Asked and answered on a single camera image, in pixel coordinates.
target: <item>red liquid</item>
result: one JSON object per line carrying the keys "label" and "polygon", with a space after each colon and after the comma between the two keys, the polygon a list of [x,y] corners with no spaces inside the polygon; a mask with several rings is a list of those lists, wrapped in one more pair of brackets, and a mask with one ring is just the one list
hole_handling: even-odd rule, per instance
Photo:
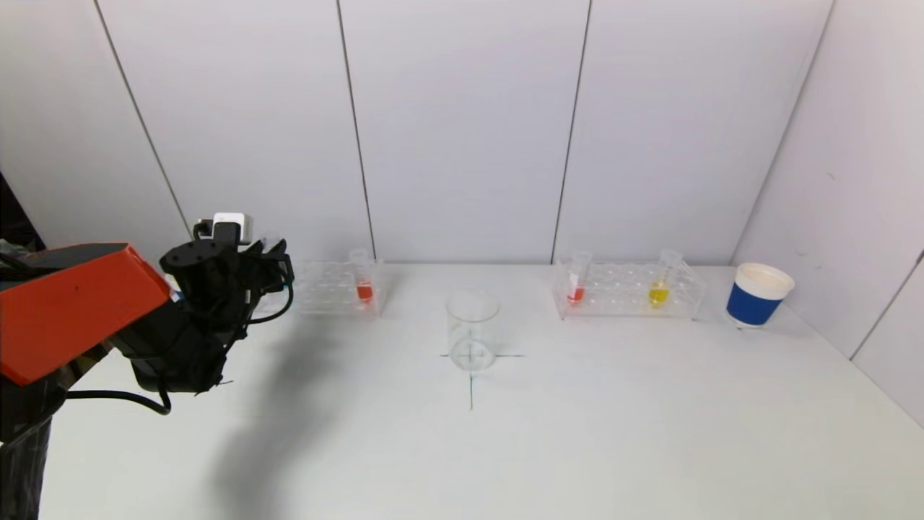
{"label": "red liquid", "polygon": [[572,305],[577,305],[581,300],[584,299],[584,288],[581,286],[575,287],[574,292],[568,294],[568,302]]}
{"label": "red liquid", "polygon": [[356,292],[359,294],[359,299],[364,303],[369,303],[372,301],[372,286],[371,285],[358,285],[356,286]]}

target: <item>black robot arm segment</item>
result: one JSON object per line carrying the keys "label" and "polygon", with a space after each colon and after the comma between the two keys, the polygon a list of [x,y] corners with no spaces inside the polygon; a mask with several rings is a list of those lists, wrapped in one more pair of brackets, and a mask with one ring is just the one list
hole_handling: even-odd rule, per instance
{"label": "black robot arm segment", "polygon": [[[261,241],[239,251],[246,240],[236,222],[203,220],[194,233],[195,240],[160,260],[182,299],[164,303],[111,339],[145,390],[198,393],[218,385],[227,353],[247,337],[247,327],[281,316],[294,298],[285,240],[267,251]],[[283,309],[251,318],[262,296],[282,290],[288,290]]]}

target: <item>test tube with red liquid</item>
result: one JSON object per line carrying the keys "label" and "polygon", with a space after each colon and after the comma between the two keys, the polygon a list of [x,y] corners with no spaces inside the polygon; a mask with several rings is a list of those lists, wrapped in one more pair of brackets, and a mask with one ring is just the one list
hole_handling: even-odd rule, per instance
{"label": "test tube with red liquid", "polygon": [[584,300],[584,285],[593,254],[588,251],[574,251],[568,264],[568,302],[578,305]]}
{"label": "test tube with red liquid", "polygon": [[356,293],[363,303],[372,303],[371,260],[369,252],[365,249],[354,249],[349,252],[349,261],[353,265],[353,276],[356,278]]}

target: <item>white wall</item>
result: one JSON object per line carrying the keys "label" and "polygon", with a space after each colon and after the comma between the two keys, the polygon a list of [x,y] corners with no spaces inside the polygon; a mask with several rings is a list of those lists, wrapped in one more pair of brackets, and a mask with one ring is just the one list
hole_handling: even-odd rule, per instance
{"label": "white wall", "polygon": [[294,259],[371,248],[335,0],[100,0],[187,220],[254,217]]}
{"label": "white wall", "polygon": [[0,2],[0,171],[49,247],[189,240],[92,1]]}
{"label": "white wall", "polygon": [[597,0],[556,254],[727,264],[831,0]]}
{"label": "white wall", "polygon": [[735,262],[853,354],[924,249],[924,2],[838,0]]}
{"label": "white wall", "polygon": [[854,358],[924,427],[924,266],[918,265]]}
{"label": "white wall", "polygon": [[588,0],[341,0],[392,260],[548,262]]}

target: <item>white table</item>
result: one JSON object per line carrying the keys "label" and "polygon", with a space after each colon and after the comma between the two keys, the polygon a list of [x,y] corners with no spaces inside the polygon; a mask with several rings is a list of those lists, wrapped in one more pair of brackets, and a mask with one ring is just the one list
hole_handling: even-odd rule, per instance
{"label": "white table", "polygon": [[[383,317],[250,329],[234,383],[55,417],[42,519],[920,519],[924,430],[792,311],[555,313],[550,266],[389,266]],[[493,291],[509,343],[475,376],[444,297]],[[79,384],[136,390],[111,354]]]}

